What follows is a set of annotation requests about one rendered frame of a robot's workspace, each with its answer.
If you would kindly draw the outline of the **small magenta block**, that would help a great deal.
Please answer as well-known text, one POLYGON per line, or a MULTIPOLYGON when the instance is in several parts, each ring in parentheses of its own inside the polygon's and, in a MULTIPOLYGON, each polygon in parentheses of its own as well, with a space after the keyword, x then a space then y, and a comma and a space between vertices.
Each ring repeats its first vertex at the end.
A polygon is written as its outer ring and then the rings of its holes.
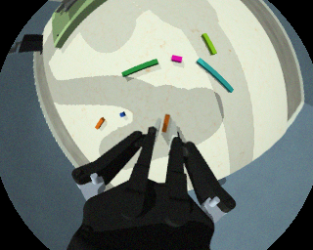
POLYGON ((179 56, 174 56, 174 55, 172 55, 172 61, 173 62, 178 62, 178 63, 180 63, 181 61, 182 61, 182 58, 183 57, 179 57, 179 56))

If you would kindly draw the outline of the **dark green rod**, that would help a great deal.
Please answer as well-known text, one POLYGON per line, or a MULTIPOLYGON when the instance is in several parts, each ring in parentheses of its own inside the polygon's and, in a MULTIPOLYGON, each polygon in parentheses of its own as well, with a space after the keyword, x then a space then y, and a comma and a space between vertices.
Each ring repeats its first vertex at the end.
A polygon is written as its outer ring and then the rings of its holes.
POLYGON ((143 70, 145 68, 148 68, 148 67, 151 67, 151 66, 154 66, 154 65, 157 65, 157 64, 158 64, 157 59, 141 63, 139 65, 136 65, 136 66, 134 66, 132 68, 129 68, 129 69, 121 72, 122 73, 122 77, 126 77, 126 76, 128 76, 130 74, 133 74, 133 73, 137 72, 137 71, 143 70))

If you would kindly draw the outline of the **lime green rod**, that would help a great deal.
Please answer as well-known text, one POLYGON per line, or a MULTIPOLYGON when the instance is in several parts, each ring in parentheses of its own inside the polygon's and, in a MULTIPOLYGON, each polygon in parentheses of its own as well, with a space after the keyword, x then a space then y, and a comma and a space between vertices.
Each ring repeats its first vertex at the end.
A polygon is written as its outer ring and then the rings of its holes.
POLYGON ((201 37, 204 40, 204 42, 205 42, 209 52, 211 53, 211 55, 217 54, 217 52, 216 52, 211 40, 209 39, 207 33, 204 33, 201 37))

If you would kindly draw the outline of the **turquoise rod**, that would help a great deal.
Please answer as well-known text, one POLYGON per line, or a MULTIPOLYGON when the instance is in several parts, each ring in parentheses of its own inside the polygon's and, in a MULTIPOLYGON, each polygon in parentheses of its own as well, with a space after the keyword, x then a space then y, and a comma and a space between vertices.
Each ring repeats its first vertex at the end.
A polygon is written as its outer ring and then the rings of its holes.
POLYGON ((215 70, 213 69, 208 63, 206 63, 204 60, 199 58, 197 60, 197 63, 203 67, 207 72, 209 72, 217 81, 219 81, 229 93, 233 92, 232 86, 215 70))

